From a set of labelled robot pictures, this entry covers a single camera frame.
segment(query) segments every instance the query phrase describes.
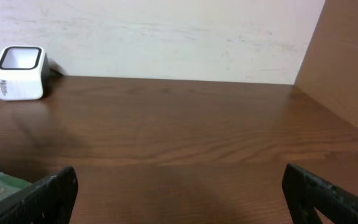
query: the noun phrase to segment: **wood grain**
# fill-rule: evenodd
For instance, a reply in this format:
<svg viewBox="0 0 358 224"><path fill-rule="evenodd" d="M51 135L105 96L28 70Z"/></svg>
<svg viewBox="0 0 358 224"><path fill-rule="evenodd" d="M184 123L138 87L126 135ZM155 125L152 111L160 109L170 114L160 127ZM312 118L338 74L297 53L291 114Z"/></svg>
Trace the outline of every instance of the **wood grain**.
<svg viewBox="0 0 358 224"><path fill-rule="evenodd" d="M296 86L358 127L358 1L326 1Z"/></svg>
<svg viewBox="0 0 358 224"><path fill-rule="evenodd" d="M73 165L72 223L290 223L287 162L358 195L358 129L290 85L65 77L0 100L2 171Z"/></svg>

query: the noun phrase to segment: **wooden side panel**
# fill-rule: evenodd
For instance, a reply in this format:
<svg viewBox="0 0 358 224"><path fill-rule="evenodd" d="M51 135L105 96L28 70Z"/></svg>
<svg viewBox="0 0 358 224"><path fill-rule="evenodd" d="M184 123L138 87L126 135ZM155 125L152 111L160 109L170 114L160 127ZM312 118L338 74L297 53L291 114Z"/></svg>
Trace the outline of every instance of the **wooden side panel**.
<svg viewBox="0 0 358 224"><path fill-rule="evenodd" d="M326 2L295 85L358 127L358 1Z"/></svg>

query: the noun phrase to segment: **white square device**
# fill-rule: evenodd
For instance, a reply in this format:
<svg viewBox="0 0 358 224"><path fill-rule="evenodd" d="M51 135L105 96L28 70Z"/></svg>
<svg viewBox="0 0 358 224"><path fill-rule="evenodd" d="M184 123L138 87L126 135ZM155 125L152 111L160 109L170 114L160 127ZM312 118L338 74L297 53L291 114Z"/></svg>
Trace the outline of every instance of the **white square device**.
<svg viewBox="0 0 358 224"><path fill-rule="evenodd" d="M11 46L0 54L0 99L36 100L49 77L45 50L37 46Z"/></svg>

